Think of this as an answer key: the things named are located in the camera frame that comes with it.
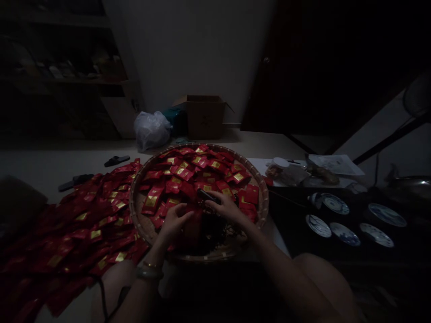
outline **black phone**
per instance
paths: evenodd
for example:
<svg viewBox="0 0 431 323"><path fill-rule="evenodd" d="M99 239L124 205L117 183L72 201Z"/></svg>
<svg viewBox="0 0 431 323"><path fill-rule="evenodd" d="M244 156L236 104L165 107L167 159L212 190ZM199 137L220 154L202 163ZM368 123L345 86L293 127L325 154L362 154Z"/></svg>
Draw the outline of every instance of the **black phone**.
<svg viewBox="0 0 431 323"><path fill-rule="evenodd" d="M210 201L217 203L218 205L221 205L221 201L217 197L214 197L214 196L208 194L203 189L198 189L197 193L198 193L198 197L203 199L204 201L210 200Z"/></svg>

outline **bracelet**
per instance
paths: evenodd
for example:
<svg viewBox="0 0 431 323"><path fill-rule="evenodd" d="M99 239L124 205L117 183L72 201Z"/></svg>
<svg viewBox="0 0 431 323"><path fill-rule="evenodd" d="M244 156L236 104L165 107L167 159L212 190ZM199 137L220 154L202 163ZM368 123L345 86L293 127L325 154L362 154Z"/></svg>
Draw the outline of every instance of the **bracelet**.
<svg viewBox="0 0 431 323"><path fill-rule="evenodd" d="M136 277L139 279L157 279L160 280L164 276L162 271L154 271L154 270L145 270L142 267L136 268Z"/></svg>
<svg viewBox="0 0 431 323"><path fill-rule="evenodd" d="M159 265L153 265L153 264L150 264L150 263L148 263L148 262L146 262L146 261L143 261L143 264L144 264L144 266L147 266L147 267L149 267L149 268L160 268L161 266L159 266Z"/></svg>

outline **white wall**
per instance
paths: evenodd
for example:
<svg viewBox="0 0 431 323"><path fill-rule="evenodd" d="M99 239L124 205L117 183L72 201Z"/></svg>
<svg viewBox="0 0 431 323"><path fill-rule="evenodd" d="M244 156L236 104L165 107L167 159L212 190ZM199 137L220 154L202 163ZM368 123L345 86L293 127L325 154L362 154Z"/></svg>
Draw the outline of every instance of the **white wall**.
<svg viewBox="0 0 431 323"><path fill-rule="evenodd" d="M402 103L402 93L388 103L357 133L355 133L334 155L347 154L352 160L390 136L410 115ZM424 124L407 136L386 147L379 155L378 186L385 184L384 178L395 163L400 176L431 175L431 124ZM376 156L361 163L365 172L363 180L368 185L374 184Z"/></svg>
<svg viewBox="0 0 431 323"><path fill-rule="evenodd" d="M275 3L118 2L114 14L124 21L147 111L169 108L184 94L213 94L236 111L226 109L224 122L241 123Z"/></svg>

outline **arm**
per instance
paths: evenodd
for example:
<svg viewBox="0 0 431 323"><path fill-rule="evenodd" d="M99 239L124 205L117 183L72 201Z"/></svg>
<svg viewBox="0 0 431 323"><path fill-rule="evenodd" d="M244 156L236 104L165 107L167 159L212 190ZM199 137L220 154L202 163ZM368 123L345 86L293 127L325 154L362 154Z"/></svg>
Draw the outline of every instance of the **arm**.
<svg viewBox="0 0 431 323"><path fill-rule="evenodd" d="M162 270L167 248L193 215L193 212L188 212L182 217L178 217L185 206L185 203L180 203L169 209L158 238L145 257L146 263L157 266L159 270ZM157 288L158 280L136 279L112 322L147 322Z"/></svg>
<svg viewBox="0 0 431 323"><path fill-rule="evenodd" d="M298 318L303 322L341 322L338 312L316 285L240 211L229 196L210 193L221 200L221 205L212 201L206 203L241 227L269 277Z"/></svg>

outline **hand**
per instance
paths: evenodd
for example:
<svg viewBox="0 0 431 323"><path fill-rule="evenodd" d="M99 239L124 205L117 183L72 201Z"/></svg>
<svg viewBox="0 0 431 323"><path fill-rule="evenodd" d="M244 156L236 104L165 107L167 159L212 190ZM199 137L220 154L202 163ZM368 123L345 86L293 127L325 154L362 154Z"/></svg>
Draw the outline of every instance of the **hand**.
<svg viewBox="0 0 431 323"><path fill-rule="evenodd" d="M184 214L182 217L179 217L186 205L186 203L180 203L170 208L167 212L165 222L163 223L162 229L160 230L157 238L157 240L161 240L161 242L166 247L168 247L178 236L181 228L194 214L193 211L190 211Z"/></svg>
<svg viewBox="0 0 431 323"><path fill-rule="evenodd" d="M209 191L208 193L217 197L221 201L221 205L218 205L213 201L205 201L205 204L215 209L221 216L235 223L239 223L242 220L247 219L247 216L241 212L228 195L215 191Z"/></svg>

